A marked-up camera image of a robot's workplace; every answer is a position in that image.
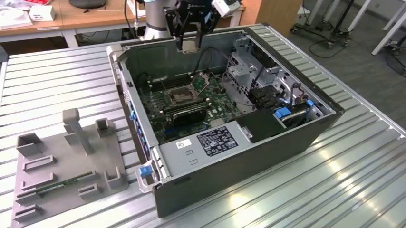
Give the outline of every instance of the motherboard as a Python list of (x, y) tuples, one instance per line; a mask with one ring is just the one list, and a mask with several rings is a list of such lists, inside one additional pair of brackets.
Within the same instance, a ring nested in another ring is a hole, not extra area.
[(212, 73), (148, 81), (148, 91), (140, 94), (140, 100), (161, 144), (240, 116), (221, 81), (221, 75)]

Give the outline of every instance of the sticker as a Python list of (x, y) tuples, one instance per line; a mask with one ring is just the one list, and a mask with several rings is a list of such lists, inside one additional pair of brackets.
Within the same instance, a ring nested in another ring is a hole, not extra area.
[(197, 135), (197, 139), (208, 156), (213, 156), (238, 146), (227, 127), (220, 127)]
[(183, 140), (183, 141), (180, 141), (180, 142), (176, 143), (177, 149), (181, 149), (183, 147), (187, 147), (189, 145), (191, 145), (191, 140), (189, 139)]
[(44, 28), (37, 28), (37, 31), (56, 30), (56, 29), (59, 29), (59, 26), (56, 26), (56, 27), (44, 27)]

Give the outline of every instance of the open computer tower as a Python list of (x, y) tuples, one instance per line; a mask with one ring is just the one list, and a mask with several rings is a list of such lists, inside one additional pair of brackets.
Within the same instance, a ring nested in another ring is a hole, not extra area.
[(239, 27), (196, 52), (172, 38), (109, 47), (139, 187), (160, 218), (303, 152), (343, 114), (263, 38)]

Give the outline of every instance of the white box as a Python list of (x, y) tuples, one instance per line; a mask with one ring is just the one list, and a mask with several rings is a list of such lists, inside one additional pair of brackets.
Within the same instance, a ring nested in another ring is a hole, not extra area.
[(32, 6), (29, 17), (33, 21), (52, 21), (55, 19), (55, 10), (52, 6)]
[(17, 18), (5, 18), (5, 17), (0, 17), (0, 30), (4, 29), (12, 29), (12, 28), (17, 28), (17, 27), (23, 27), (23, 26), (29, 26), (32, 25), (28, 13), (25, 11), (23, 11), (21, 16), (18, 16)]
[(240, 7), (239, 1), (228, 5), (224, 0), (213, 0), (211, 4), (215, 6), (215, 9), (220, 13), (221, 17), (230, 16)]
[[(135, 2), (136, 2), (136, 0), (127, 0), (127, 5), (128, 5), (128, 8), (129, 8), (133, 16), (135, 16), (135, 5), (133, 5)], [(143, 4), (139, 4), (139, 6), (137, 6), (137, 13), (139, 13), (139, 18), (145, 16), (145, 9), (144, 9)]]

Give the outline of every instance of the plastic bag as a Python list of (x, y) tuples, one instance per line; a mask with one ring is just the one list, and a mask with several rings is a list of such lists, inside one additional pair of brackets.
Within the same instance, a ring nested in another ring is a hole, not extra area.
[(47, 5), (51, 0), (0, 0), (0, 7), (28, 10), (35, 5)]

